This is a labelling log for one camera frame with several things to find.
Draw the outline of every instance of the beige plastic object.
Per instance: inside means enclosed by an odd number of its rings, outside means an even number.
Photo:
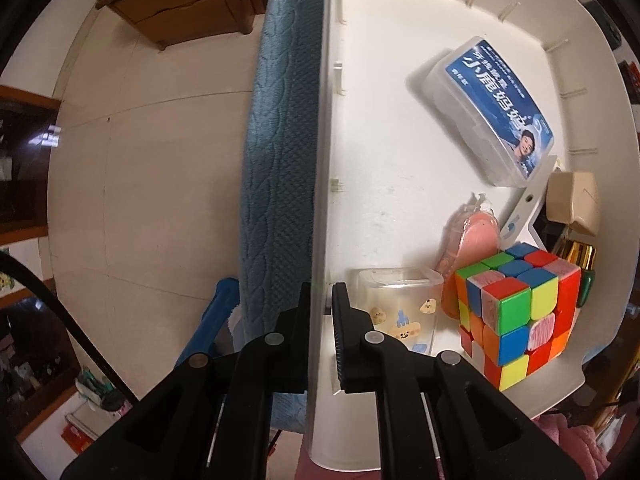
[[[358,274],[356,304],[369,312],[376,330],[428,354],[442,282],[431,269],[364,269]]]
[[[546,189],[546,217],[581,234],[596,236],[600,225],[600,199],[593,173],[552,173]]]

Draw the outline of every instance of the white tray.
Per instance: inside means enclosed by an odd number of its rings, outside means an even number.
[[[353,295],[355,269],[433,267],[444,225],[472,192],[486,193],[500,222],[522,193],[488,184],[414,91],[430,67],[487,38],[552,127],[552,153],[600,188],[596,282],[566,351],[506,391],[529,416],[578,388],[584,357],[618,329],[638,261],[640,156],[614,56],[577,0],[325,0],[324,19],[308,434],[317,464],[365,470],[380,466],[375,400],[334,395],[330,285],[346,281]],[[439,316],[432,354],[462,351],[457,323]]]

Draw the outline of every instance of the clear plastic packaging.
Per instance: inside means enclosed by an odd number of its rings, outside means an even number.
[[[431,269],[364,269],[358,274],[356,303],[369,312],[376,330],[399,339],[409,350],[428,354],[442,282]]]
[[[483,38],[441,59],[422,90],[452,119],[494,186],[526,187],[554,136],[524,85]]]
[[[450,222],[449,241],[436,270],[444,279],[440,306],[447,316],[460,319],[454,273],[498,253],[500,229],[491,202],[484,194],[465,205]]]

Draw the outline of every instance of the pink bottle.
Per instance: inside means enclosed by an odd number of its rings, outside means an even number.
[[[450,222],[449,242],[436,270],[444,278],[440,305],[447,316],[460,319],[454,273],[498,253],[500,229],[484,194],[475,204],[465,205]]]

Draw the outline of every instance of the tan box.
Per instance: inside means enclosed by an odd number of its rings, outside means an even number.
[[[576,232],[595,236],[600,224],[600,199],[593,173],[555,171],[546,188],[546,218]]]

